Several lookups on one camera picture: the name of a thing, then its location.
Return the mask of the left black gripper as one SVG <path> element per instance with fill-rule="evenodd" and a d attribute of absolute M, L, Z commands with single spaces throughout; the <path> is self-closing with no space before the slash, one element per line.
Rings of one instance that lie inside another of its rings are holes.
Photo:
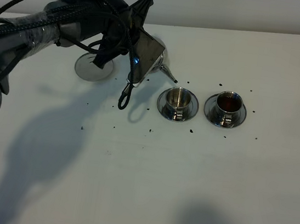
<path fill-rule="evenodd" d="M 115 20 L 109 23 L 99 46 L 99 51 L 102 54 L 96 55 L 93 64 L 99 68 L 104 68 L 110 60 L 129 52 L 129 46 L 135 45 L 139 40 L 140 30 L 143 29 L 149 8 L 153 3 L 153 0 L 137 0 L 128 5 L 124 0 L 112 0 L 111 4 L 116 9 L 114 15 L 123 24 Z"/>

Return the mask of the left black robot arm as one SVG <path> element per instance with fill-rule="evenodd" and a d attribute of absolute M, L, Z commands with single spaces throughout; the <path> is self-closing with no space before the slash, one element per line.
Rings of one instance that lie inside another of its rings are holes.
<path fill-rule="evenodd" d="M 8 76 L 17 64 L 49 45 L 77 46 L 93 55 L 103 68 L 119 55 L 129 55 L 131 67 L 137 56 L 134 45 L 140 37 L 153 0 L 58 0 L 41 12 L 19 18 L 4 18 L 7 9 L 24 0 L 0 7 L 0 107 L 9 93 Z"/>

